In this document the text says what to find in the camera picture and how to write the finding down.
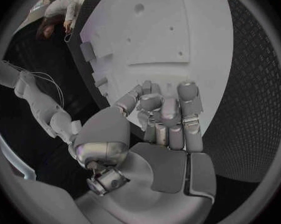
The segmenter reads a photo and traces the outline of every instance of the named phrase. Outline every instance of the white plastic panel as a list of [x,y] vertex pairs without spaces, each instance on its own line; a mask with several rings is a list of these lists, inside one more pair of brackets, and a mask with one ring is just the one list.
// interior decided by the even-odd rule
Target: white plastic panel
[[[233,53],[233,27],[227,0],[101,0],[81,31],[96,60],[95,81],[116,100],[145,80],[163,95],[191,79],[200,89],[202,133],[209,126],[225,90]],[[137,112],[129,120],[140,126]]]

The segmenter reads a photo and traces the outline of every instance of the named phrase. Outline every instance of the person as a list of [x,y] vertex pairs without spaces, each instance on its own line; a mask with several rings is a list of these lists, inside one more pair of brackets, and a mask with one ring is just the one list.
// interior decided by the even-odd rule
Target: person
[[49,39],[57,24],[63,23],[66,34],[71,33],[84,0],[55,0],[46,9],[36,34],[37,39]]

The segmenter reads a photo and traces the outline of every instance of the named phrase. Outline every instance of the white shirt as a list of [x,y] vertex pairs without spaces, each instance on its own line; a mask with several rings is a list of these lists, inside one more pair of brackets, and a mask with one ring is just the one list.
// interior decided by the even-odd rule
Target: white shirt
[[65,15],[65,21],[73,20],[77,16],[80,6],[84,0],[55,0],[51,3],[46,11],[45,17],[52,17],[58,14]]

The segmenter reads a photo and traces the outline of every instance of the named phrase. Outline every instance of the dark hair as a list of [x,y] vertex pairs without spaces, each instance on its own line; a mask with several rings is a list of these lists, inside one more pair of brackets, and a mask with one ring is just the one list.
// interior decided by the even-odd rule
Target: dark hair
[[42,20],[41,25],[39,26],[37,33],[36,33],[36,39],[37,40],[46,40],[46,37],[44,36],[44,30],[47,26],[50,25],[56,25],[59,23],[62,23],[65,19],[64,15],[55,15],[52,17],[44,17]]

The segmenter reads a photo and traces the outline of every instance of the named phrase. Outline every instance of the person's hand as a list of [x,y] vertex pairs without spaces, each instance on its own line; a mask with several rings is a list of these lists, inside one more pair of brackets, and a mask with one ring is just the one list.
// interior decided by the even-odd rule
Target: person's hand
[[70,33],[71,32],[71,23],[72,23],[72,20],[67,20],[67,21],[64,21],[64,28],[66,29],[65,32],[66,33]]

